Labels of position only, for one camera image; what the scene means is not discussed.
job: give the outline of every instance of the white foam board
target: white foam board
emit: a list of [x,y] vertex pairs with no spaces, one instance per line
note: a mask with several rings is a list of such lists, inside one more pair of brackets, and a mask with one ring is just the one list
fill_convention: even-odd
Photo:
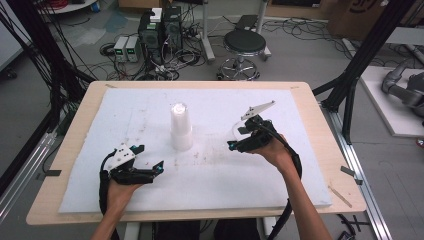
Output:
[[[299,153],[303,183],[317,207],[331,205],[316,157],[290,91],[109,89],[71,172],[60,212],[99,212],[102,160],[121,142],[145,145],[135,167],[165,161],[162,175],[138,189],[127,211],[248,209],[285,206],[281,174],[259,155],[232,152],[232,128],[249,106],[275,100],[261,114],[273,120]],[[193,147],[177,152],[170,142],[171,106],[184,102],[193,125]]]
[[[381,91],[384,77],[392,70],[393,68],[370,66],[362,74],[361,81],[392,136],[422,137],[424,136],[424,127],[422,126],[424,119],[415,115],[410,108],[403,105],[399,98]],[[422,71],[405,69],[402,79],[399,80],[397,85],[406,88],[409,77]]]

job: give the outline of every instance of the person's right hand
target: person's right hand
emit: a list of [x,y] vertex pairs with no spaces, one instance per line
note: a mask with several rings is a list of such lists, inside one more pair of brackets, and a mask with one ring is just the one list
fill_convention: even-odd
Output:
[[294,168],[290,153],[276,138],[272,138],[266,146],[250,151],[249,153],[262,155],[283,174],[287,170]]

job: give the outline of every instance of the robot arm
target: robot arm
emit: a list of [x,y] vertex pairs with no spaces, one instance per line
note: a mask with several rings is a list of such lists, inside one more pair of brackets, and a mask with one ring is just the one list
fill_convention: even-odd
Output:
[[424,72],[412,75],[406,89],[397,85],[407,65],[408,62],[404,61],[390,71],[383,79],[381,90],[399,98],[404,105],[412,108],[415,114],[424,117]]

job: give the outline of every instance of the white paper sheet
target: white paper sheet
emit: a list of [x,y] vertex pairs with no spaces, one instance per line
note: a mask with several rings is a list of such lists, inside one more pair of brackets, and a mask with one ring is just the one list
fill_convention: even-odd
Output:
[[[281,174],[259,155],[232,152],[232,128],[249,106],[276,101],[261,114],[298,152],[303,183],[317,207],[331,205],[327,186],[290,91],[237,89],[109,89],[76,159],[60,212],[99,212],[100,165],[121,142],[145,145],[135,167],[164,173],[138,189],[128,211],[262,208],[285,206]],[[193,125],[193,147],[175,151],[170,108],[184,102]]]

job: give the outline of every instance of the cardboard box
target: cardboard box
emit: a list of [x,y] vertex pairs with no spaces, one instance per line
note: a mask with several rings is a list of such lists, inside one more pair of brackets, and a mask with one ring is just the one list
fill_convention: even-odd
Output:
[[297,17],[327,20],[337,0],[321,0],[319,7],[299,7],[268,4],[265,15],[268,17]]
[[329,33],[337,37],[364,40],[385,9],[383,1],[338,1],[328,20]]

